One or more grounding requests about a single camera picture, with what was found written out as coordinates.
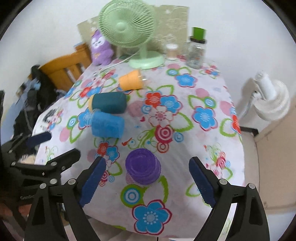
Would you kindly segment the white standing fan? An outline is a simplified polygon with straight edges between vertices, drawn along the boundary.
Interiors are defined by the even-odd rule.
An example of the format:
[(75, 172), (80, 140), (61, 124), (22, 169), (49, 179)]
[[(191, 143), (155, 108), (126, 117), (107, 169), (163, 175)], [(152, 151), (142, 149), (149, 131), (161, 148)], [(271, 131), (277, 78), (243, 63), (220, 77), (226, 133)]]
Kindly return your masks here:
[(264, 71), (257, 72), (252, 81), (255, 88), (247, 104), (238, 114), (238, 119), (242, 120), (252, 108), (264, 121), (277, 121), (283, 118), (290, 109), (287, 86), (280, 80), (271, 80)]

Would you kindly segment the purple plastic cup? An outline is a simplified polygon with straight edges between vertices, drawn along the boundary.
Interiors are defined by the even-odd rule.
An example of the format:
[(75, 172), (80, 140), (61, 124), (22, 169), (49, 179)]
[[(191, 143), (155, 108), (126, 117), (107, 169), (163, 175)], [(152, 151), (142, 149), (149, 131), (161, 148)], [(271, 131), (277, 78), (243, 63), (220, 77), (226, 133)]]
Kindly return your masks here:
[(125, 168), (131, 178), (142, 186), (156, 182), (161, 175), (161, 163), (148, 149), (131, 151), (125, 160)]

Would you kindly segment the green cup on jar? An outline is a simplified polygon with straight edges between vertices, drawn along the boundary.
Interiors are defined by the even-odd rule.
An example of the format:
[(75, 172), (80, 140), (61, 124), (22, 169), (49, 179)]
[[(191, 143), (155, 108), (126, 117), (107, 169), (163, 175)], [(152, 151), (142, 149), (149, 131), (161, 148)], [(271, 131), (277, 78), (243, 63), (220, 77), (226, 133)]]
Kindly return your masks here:
[(198, 41), (205, 39), (206, 30), (203, 28), (192, 27), (192, 38)]

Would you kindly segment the orange wooden chair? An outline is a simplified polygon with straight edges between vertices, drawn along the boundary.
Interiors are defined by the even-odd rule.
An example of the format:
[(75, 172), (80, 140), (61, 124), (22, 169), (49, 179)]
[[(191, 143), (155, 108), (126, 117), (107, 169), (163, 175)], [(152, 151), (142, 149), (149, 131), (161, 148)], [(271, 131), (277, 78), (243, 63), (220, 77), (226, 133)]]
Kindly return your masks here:
[(39, 66), (38, 69), (46, 75), (46, 85), (57, 90), (68, 91), (91, 63), (88, 45), (80, 43), (75, 46), (74, 53), (55, 58)]

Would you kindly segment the dark teal cup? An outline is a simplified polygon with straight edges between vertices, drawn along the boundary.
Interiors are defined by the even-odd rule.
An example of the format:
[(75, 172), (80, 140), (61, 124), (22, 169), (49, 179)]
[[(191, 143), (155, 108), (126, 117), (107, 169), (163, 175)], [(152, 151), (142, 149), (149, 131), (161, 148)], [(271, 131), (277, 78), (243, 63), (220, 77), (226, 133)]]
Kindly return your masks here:
[(127, 107), (126, 95), (123, 92), (96, 93), (88, 101), (88, 109), (110, 114), (124, 113)]

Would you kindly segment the dark clothes pile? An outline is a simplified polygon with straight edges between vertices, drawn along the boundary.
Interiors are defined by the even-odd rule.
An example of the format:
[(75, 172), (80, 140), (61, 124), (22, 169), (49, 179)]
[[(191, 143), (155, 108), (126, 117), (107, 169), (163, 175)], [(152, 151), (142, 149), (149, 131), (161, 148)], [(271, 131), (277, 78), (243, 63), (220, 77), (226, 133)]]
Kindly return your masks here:
[(11, 120), (13, 136), (1, 144), (1, 166), (5, 161), (17, 162), (24, 155), (36, 154), (36, 147), (27, 148), (26, 140), (33, 136), (38, 117), (57, 100), (57, 89), (45, 84), (46, 75), (38, 67), (38, 65), (32, 66), (32, 80), (28, 81), (25, 93), (20, 97), (21, 108), (16, 110), (17, 117)]

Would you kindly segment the orange plastic cup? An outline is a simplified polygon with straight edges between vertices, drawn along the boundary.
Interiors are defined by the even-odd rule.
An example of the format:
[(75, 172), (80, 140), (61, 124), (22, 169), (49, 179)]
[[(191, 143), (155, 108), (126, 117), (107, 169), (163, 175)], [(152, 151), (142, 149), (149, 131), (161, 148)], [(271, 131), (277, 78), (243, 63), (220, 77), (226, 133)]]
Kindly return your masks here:
[(147, 78), (144, 77), (139, 69), (135, 69), (126, 75), (119, 77), (119, 87), (123, 91), (139, 90), (146, 87)]

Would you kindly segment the purple plush toy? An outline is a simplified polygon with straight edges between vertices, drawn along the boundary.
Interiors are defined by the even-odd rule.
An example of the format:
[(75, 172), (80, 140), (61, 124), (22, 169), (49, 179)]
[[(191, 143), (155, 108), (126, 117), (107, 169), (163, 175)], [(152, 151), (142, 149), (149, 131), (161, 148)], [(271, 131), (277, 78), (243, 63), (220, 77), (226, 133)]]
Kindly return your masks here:
[(91, 37), (91, 59), (94, 65), (106, 66), (111, 63), (114, 51), (110, 42), (96, 30)]

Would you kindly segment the beige cartoon cardboard panel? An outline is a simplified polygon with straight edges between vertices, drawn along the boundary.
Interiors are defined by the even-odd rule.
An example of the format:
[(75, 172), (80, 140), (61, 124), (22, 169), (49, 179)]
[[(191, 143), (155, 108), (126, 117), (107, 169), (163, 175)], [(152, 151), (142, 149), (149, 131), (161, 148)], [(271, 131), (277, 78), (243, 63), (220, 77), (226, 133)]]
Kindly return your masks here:
[[(178, 45), (177, 54), (181, 55), (184, 44), (188, 39), (188, 16), (187, 6), (161, 5), (153, 6), (157, 18), (157, 28), (154, 36), (147, 44), (147, 49), (166, 54), (167, 44)], [(82, 42), (90, 48), (91, 37), (98, 28), (98, 16), (81, 22), (77, 25)], [(117, 57), (122, 54), (131, 55), (138, 49), (119, 49), (112, 47)]]

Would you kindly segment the blue plastic cup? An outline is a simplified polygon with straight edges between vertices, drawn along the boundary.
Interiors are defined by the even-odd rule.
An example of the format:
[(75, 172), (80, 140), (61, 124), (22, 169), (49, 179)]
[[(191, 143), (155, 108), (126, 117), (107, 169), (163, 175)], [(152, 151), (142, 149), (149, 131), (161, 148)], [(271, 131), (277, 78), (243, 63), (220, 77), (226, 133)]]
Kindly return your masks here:
[(91, 116), (90, 127), (95, 137), (121, 138), (125, 120), (120, 116), (96, 110)]

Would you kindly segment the green desk fan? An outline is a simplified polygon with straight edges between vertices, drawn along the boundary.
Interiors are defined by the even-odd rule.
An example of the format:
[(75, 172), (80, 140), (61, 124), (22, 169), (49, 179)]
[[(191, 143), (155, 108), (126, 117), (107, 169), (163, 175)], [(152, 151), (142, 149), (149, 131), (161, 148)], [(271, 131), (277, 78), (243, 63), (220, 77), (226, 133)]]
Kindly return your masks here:
[(98, 15), (98, 26), (112, 45), (138, 49), (128, 61), (130, 67), (144, 70), (164, 64), (162, 54), (147, 49), (156, 31), (157, 19), (153, 8), (145, 2), (110, 1)]

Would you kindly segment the floral tablecloth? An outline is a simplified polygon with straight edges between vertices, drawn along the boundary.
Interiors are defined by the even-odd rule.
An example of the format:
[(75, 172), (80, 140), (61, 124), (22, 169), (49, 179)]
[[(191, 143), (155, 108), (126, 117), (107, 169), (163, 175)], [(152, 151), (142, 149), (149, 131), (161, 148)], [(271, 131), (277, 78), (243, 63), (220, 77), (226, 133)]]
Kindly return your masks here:
[[(144, 70), (147, 85), (125, 93), (125, 128), (121, 138), (92, 134), (88, 101), (93, 94), (119, 92), (119, 77), (131, 72), (116, 59), (110, 67), (89, 66), (68, 93), (41, 114), (34, 133), (50, 131), (36, 163), (78, 149), (80, 160), (64, 171), (62, 181), (77, 178), (102, 156), (106, 171), (91, 202), (84, 207), (92, 220), (142, 237), (195, 237), (210, 213), (189, 172), (198, 157), (218, 178), (243, 185), (244, 152), (234, 105), (213, 62), (200, 70), (183, 61), (167, 61)], [(128, 154), (150, 150), (161, 163), (151, 185), (137, 184), (125, 168)]]

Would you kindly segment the glass mason jar mug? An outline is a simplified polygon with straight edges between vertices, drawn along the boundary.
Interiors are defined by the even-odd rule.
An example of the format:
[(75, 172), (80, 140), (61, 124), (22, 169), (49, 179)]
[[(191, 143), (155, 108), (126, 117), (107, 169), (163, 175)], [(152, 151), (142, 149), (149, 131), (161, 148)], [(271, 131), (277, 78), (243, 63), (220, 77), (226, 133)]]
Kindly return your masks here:
[(194, 69), (201, 69), (204, 63), (206, 52), (205, 39), (197, 40), (193, 36), (189, 37), (188, 42), (185, 44), (185, 58), (186, 64)]

